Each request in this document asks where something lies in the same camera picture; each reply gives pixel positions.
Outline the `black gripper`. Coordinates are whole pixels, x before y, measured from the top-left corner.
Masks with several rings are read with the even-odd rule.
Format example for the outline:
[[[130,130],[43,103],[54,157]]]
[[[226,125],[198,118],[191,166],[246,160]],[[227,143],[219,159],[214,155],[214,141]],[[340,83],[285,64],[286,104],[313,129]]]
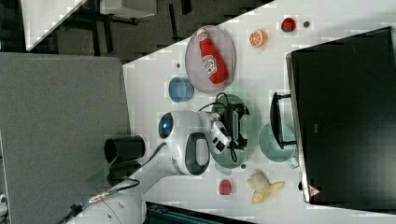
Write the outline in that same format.
[[[235,149],[244,149],[248,145],[250,133],[250,113],[243,104],[231,104],[231,131],[232,146]]]

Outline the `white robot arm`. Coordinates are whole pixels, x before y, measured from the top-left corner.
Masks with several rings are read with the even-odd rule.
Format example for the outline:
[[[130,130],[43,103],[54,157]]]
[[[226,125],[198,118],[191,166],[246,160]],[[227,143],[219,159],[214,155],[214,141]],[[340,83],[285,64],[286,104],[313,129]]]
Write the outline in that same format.
[[[143,224],[147,215],[144,195],[161,179],[172,175],[201,175],[211,159],[233,169],[247,156],[248,108],[215,103],[209,111],[175,110],[158,125],[163,140],[137,171],[111,189],[75,205],[65,224]]]

